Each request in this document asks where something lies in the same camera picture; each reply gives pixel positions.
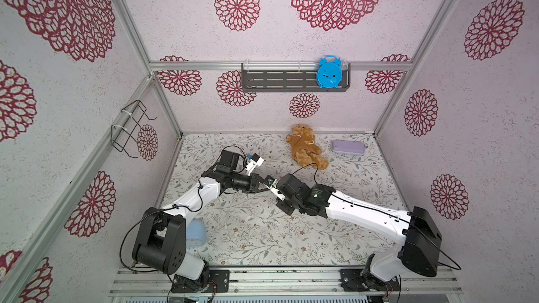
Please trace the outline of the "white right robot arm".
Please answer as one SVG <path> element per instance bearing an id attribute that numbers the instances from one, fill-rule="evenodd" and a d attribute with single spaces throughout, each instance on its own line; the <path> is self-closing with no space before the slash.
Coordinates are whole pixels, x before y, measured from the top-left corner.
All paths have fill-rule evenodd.
<path id="1" fill-rule="evenodd" d="M 277 196 L 277 206 L 287 215 L 298 211 L 350 222 L 394 242 L 393 247 L 369 255 L 365 265 L 342 282 L 346 291 L 395 289 L 404 273 L 434 278 L 442 266 L 442 233 L 421 207 L 407 211 L 377 206 L 328 185 L 316 183 L 310 187 L 292 174 L 277 181 L 267 180 L 266 185 Z"/>

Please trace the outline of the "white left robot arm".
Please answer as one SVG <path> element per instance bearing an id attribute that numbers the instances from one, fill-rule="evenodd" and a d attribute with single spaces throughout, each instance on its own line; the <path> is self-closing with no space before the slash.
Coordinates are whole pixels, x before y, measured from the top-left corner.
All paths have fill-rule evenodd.
<path id="1" fill-rule="evenodd" d="M 134 266 L 142 264 L 149 268 L 147 273 L 165 274 L 174 290 L 202 292 L 211 288 L 217 292 L 209 263 L 187 251 L 188 226 L 205 206 L 229 189 L 258 193 L 263 179 L 254 170 L 263 162 L 264 159 L 257 154 L 247 156 L 243 151 L 224 148 L 216 162 L 197 178 L 184 195 L 163 208 L 148 208 L 141 220 L 127 231 L 130 234 L 138 230 L 131 252 L 133 265 L 128 266 L 123 260 L 124 244 L 119 251 L 121 264 L 135 273 Z"/>

